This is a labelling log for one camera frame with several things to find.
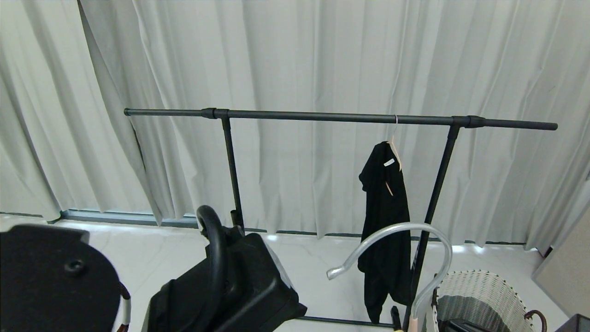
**brown handle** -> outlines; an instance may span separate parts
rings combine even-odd
[[[531,310],[525,314],[525,319],[529,320],[533,318],[533,315],[537,314],[541,318],[541,332],[547,332],[547,319],[539,310]]]

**black shirt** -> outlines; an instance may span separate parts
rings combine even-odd
[[[404,175],[387,142],[375,145],[359,179],[367,195],[362,240],[383,227],[409,222]],[[404,231],[384,237],[372,245],[360,256],[358,267],[364,273],[379,270],[392,299],[408,305],[411,282],[409,264],[410,233]]]

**vertical support pole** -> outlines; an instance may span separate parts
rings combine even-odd
[[[244,219],[242,218],[242,202],[240,201],[240,189],[238,187],[238,173],[235,169],[234,144],[231,140],[231,126],[230,117],[221,116],[221,124],[223,125],[223,133],[225,136],[225,149],[227,150],[227,161],[230,165],[231,187],[234,192],[235,210],[232,210],[231,221],[234,226],[240,226],[244,229]]]
[[[432,189],[432,196],[430,197],[430,203],[428,204],[428,211],[426,212],[426,219],[424,220],[425,223],[431,224],[432,217],[434,216],[434,210],[437,207],[438,203],[438,196],[441,193],[441,189],[443,187],[444,177],[447,173],[448,163],[451,160],[451,154],[453,153],[453,147],[455,146],[455,141],[459,135],[459,129],[461,126],[459,125],[451,125],[451,128],[448,131],[447,136],[447,144],[444,147],[444,152],[442,153],[441,164],[438,167],[438,174],[437,179],[434,182],[434,188]],[[428,232],[422,231],[420,235],[420,241],[418,242],[418,249],[416,250],[416,254],[414,255],[414,263],[412,264],[412,284],[410,288],[410,304],[406,307],[406,312],[404,316],[404,326],[403,330],[408,331],[408,324],[409,324],[409,316],[410,316],[410,306],[411,303],[414,302],[414,298],[416,297],[416,293],[418,291],[418,282],[420,280],[420,273],[422,272],[422,264],[424,263],[424,255],[426,254],[426,245],[428,244]]]

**white marble floor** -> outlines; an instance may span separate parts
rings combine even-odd
[[[0,231],[17,223],[45,223],[30,217],[1,215]],[[139,331],[150,297],[172,278],[176,278],[205,257],[206,240],[196,229],[129,226],[122,224],[61,221],[59,227],[86,229],[90,244],[100,250],[116,268],[120,280],[132,295],[131,331]],[[328,281],[326,270],[340,265],[358,245],[359,239],[306,235],[263,235],[280,258],[299,293],[307,314],[318,317],[369,321],[363,304],[363,274],[356,268]],[[451,271],[484,269],[499,274],[514,287],[529,309],[538,309],[548,320],[548,331],[556,330],[567,317],[531,280],[542,258],[536,251],[520,246],[476,245],[453,248]],[[420,288],[437,272],[443,259],[440,243],[428,245]],[[381,315],[390,323],[388,299]],[[403,317],[404,307],[399,306]],[[384,328],[349,326],[293,320],[278,331],[374,331]]]

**screw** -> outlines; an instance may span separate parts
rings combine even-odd
[[[79,276],[86,266],[81,259],[73,259],[64,265],[64,270],[69,276]]]

